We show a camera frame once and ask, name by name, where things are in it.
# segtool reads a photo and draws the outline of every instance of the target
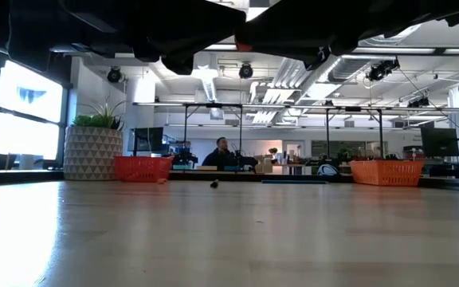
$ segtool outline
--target black jacket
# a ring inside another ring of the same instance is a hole
[[[224,171],[224,167],[234,167],[238,165],[235,155],[229,151],[219,152],[218,148],[203,160],[204,166],[217,167],[218,171]]]

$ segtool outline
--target orange plastic crate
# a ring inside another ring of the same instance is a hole
[[[372,160],[350,162],[356,183],[388,187],[416,187],[422,161]]]
[[[171,158],[147,156],[115,156],[116,179],[124,182],[156,183],[168,179]]]

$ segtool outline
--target table surface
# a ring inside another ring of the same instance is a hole
[[[459,286],[459,192],[209,185],[0,186],[0,286]]]

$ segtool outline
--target white geometric planter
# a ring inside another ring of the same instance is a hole
[[[114,180],[123,134],[110,128],[68,127],[63,173],[67,180]]]

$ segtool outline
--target man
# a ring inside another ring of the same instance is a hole
[[[224,167],[238,165],[234,154],[228,151],[228,141],[225,137],[218,138],[217,148],[203,160],[204,166],[217,167],[218,171],[224,171]]]

